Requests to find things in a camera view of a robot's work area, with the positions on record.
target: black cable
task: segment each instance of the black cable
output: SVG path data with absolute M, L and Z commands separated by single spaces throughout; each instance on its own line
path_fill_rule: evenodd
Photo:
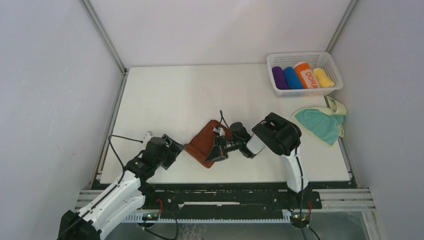
M 224 115 L 223 115 L 223 111 L 219 110 L 219 113 L 221 114 L 221 120 L 219 121 L 219 124 L 221 124 L 222 121 L 224 121 L 224 124 L 226 126 L 226 128 L 237 138 L 241 139 L 241 140 L 250 140 L 250 138 L 244 138 L 244 137 L 240 137 L 237 134 L 235 134 L 233 131 L 231 131 L 230 127 L 228 126 L 227 122 L 225 121 Z
M 306 235 L 305 235 L 305 231 L 304 231 L 304 226 L 302 224 L 302 222 L 303 222 L 302 221 L 302 219 L 303 219 L 302 218 L 302 205 L 304 204 L 304 173 L 302 171 L 301 162 L 299 161 L 299 158 L 298 158 L 298 147 L 297 146 L 294 149 L 294 156 L 296 157 L 297 164 L 299 165 L 299 170 L 300 170 L 300 187 L 301 187 L 301 191 L 302 191 L 302 193 L 300 194 L 300 208 L 299 208 L 300 229 L 302 231 L 303 238 L 305 240 L 307 240 Z
M 112 151 L 113 151 L 113 153 L 115 154 L 115 156 L 116 156 L 116 158 L 118 159 L 118 161 L 119 161 L 119 164 L 120 164 L 120 166 L 122 167 L 122 174 L 121 174 L 121 176 L 120 176 L 120 178 L 119 178 L 119 181 L 117 182 L 117 184 L 115 184 L 113 187 L 112 187 L 112 189 L 110 190 L 110 191 L 108 191 L 102 198 L 100 198 L 100 200 L 98 201 L 98 202 L 96 202 L 92 207 L 91 207 L 91 209 L 94 209 L 99 203 L 101 203 L 113 190 L 115 190 L 117 187 L 118 187 L 118 185 L 120 184 L 120 182 L 122 181 L 122 179 L 124 178 L 124 175 L 125 175 L 125 167 L 124 167 L 124 163 L 122 162 L 122 160 L 121 160 L 121 158 L 119 157 L 119 155 L 118 155 L 118 153 L 117 153 L 117 151 L 115 150 L 115 148 L 114 148 L 114 145 L 112 144 L 112 137 L 115 137 L 115 138 L 120 138 L 120 139 L 126 139 L 126 140 L 130 140 L 130 141 L 134 141 L 134 142 L 139 142 L 139 143 L 143 143 L 143 141 L 141 141 L 141 140 L 137 140 L 137 139 L 133 139 L 133 138 L 129 138 L 129 137 L 124 137 L 124 136 L 119 136 L 119 135 L 109 135 L 108 137 L 107 137 L 107 139 L 109 140 L 109 145 L 110 145 L 110 148 L 112 149 Z
M 285 123 L 285 121 L 283 121 L 281 119 L 275 119 L 275 118 L 264 119 L 264 120 L 262 120 L 260 122 L 262 123 L 263 121 L 278 121 L 278 122 L 284 122 Z M 301 135 L 298 132 L 298 130 L 295 128 L 295 126 L 293 126 L 290 123 L 289 123 L 289 125 L 296 131 L 297 138 L 300 139 L 301 138 Z M 304 230 L 303 221 L 302 221 L 302 219 L 303 219 L 303 217 L 302 217 L 302 205 L 304 203 L 304 172 L 302 170 L 301 161 L 298 158 L 298 146 L 296 146 L 295 149 L 294 149 L 294 156 L 296 157 L 297 165 L 299 166 L 299 171 L 300 171 L 300 188 L 301 188 L 301 191 L 302 191 L 302 193 L 300 194 L 300 208 L 299 208 L 300 222 L 299 223 L 300 223 L 300 229 L 302 231 L 303 238 L 305 240 L 308 240 L 306 238 L 306 235 L 305 235 L 305 230 Z
M 114 146 L 112 145 L 111 139 L 112 137 L 116 137 L 116 138 L 120 138 L 120 139 L 126 139 L 126 140 L 130 140 L 130 141 L 134 141 L 134 142 L 139 142 L 139 143 L 143 143 L 143 141 L 141 140 L 137 140 L 137 139 L 133 139 L 133 138 L 129 138 L 129 137 L 124 137 L 124 136 L 118 136 L 118 135 L 109 135 L 107 137 L 108 141 L 109 141 L 109 145 L 110 148 L 112 148 L 113 153 L 115 154 L 116 158 L 118 159 L 121 167 L 122 167 L 122 175 L 119 178 L 119 181 L 117 182 L 116 185 L 114 185 L 112 187 L 112 189 L 110 191 L 108 191 L 102 198 L 100 198 L 100 200 L 98 202 L 96 202 L 92 207 L 91 210 L 93 210 L 94 208 L 96 208 L 97 205 L 99 205 L 99 203 L 101 203 L 115 188 L 117 188 L 117 186 L 119 185 L 119 183 L 122 181 L 122 179 L 124 178 L 124 164 L 121 160 L 121 158 L 118 156 L 117 151 L 115 150 Z M 144 152 L 144 150 L 141 150 L 140 153 L 137 155 L 137 157 L 142 154 Z M 83 219 L 87 214 L 89 214 L 90 210 L 88 210 L 87 212 L 85 212 L 82 216 L 80 216 L 74 223 L 72 223 L 67 229 L 65 229 L 57 238 L 57 240 L 60 240 L 61 237 L 63 237 L 63 235 L 65 235 L 67 232 L 69 232 L 79 221 L 81 221 L 81 219 Z
M 315 234 L 315 236 L 316 236 L 316 238 L 318 239 L 318 240 L 321 240 L 321 238 L 318 236 L 318 234 L 310 227 L 310 226 L 308 226 L 307 227 L 309 230 L 311 230 L 312 232 L 313 232 L 313 234 Z
M 168 209 L 166 209 L 166 208 L 164 208 L 164 207 L 161 207 L 161 208 L 162 208 L 163 210 L 168 211 L 168 213 L 170 213 L 170 214 L 172 215 L 173 219 L 175 219 L 175 226 L 176 226 L 176 234 L 175 234 L 175 237 L 173 237 L 173 238 L 167 238 L 167 237 L 161 236 L 161 235 L 159 235 L 159 234 L 157 234 L 157 233 L 155 233 L 155 232 L 152 232 L 152 231 L 150 231 L 149 229 L 147 229 L 147 228 L 143 227 L 143 225 L 147 222 L 147 219 L 143 221 L 143 223 L 141 224 L 141 227 L 143 228 L 143 230 L 144 230 L 144 231 L 146 231 L 146 232 L 148 232 L 149 234 L 151 234 L 151 235 L 153 235 L 153 236 L 156 236 L 156 237 L 158 237 L 158 238 L 160 238 L 160 239 L 163 239 L 163 240 L 176 240 L 176 239 L 177 239 L 177 237 L 178 237 L 178 221 L 177 221 L 177 217 L 175 217 L 175 215 L 174 215 L 174 214 L 173 214 L 170 210 L 168 210 Z

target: brown towel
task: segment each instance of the brown towel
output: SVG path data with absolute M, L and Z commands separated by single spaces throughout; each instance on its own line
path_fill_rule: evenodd
M 206 126 L 193 137 L 190 143 L 185 145 L 185 151 L 208 169 L 212 167 L 214 162 L 205 162 L 205 159 L 214 145 L 214 139 L 217 136 L 214 132 L 214 128 L 219 124 L 220 122 L 217 120 L 210 120 Z M 224 129 L 226 138 L 231 138 L 233 136 L 230 130 L 224 125 L 220 124 L 219 127 Z

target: yellow rolled towel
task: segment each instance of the yellow rolled towel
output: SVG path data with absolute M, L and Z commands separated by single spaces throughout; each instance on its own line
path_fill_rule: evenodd
M 319 85 L 321 88 L 332 88 L 334 87 L 334 82 L 331 81 L 331 79 L 327 76 L 326 71 L 324 69 L 317 67 L 313 70 L 313 74 L 315 75 L 316 79 L 318 80 Z

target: robotic arm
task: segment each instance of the robotic arm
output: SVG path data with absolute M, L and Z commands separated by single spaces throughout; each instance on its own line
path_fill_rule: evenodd
M 252 136 L 240 122 L 233 123 L 229 129 L 233 138 L 218 135 L 206 157 L 207 162 L 225 160 L 228 152 L 235 150 L 240 150 L 246 158 L 254 158 L 268 147 L 284 164 L 289 192 L 302 202 L 300 196 L 312 191 L 302 172 L 299 157 L 302 133 L 295 124 L 271 112 L 252 128 Z M 130 213 L 155 201 L 154 187 L 146 181 L 159 167 L 167 170 L 184 146 L 167 135 L 152 137 L 150 132 L 144 137 L 143 145 L 141 157 L 138 155 L 130 160 L 123 167 L 121 177 L 96 199 L 78 212 L 69 210 L 62 216 L 58 240 L 104 240 Z
M 223 135 L 217 136 L 212 150 L 206 157 L 206 162 L 225 160 L 228 158 L 228 152 L 235 150 L 240 150 L 247 158 L 254 158 L 265 147 L 268 147 L 282 160 L 289 190 L 299 194 L 308 188 L 309 181 L 303 175 L 303 166 L 299 155 L 302 132 L 294 123 L 271 112 L 252 128 L 252 136 L 247 133 L 240 122 L 231 124 L 229 129 L 233 133 L 233 137 L 227 139 Z
M 58 240 L 104 240 L 130 213 L 154 201 L 154 187 L 146 182 L 162 166 L 168 169 L 184 146 L 167 135 L 143 140 L 145 150 L 123 168 L 123 174 L 78 212 L 67 211 L 60 221 Z

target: green cloth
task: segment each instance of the green cloth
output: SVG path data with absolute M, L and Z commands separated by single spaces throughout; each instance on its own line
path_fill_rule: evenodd
M 342 126 L 347 113 L 343 104 L 327 96 L 329 107 L 310 107 L 295 112 L 291 119 L 306 132 L 324 144 L 333 147 L 337 139 L 345 136 Z

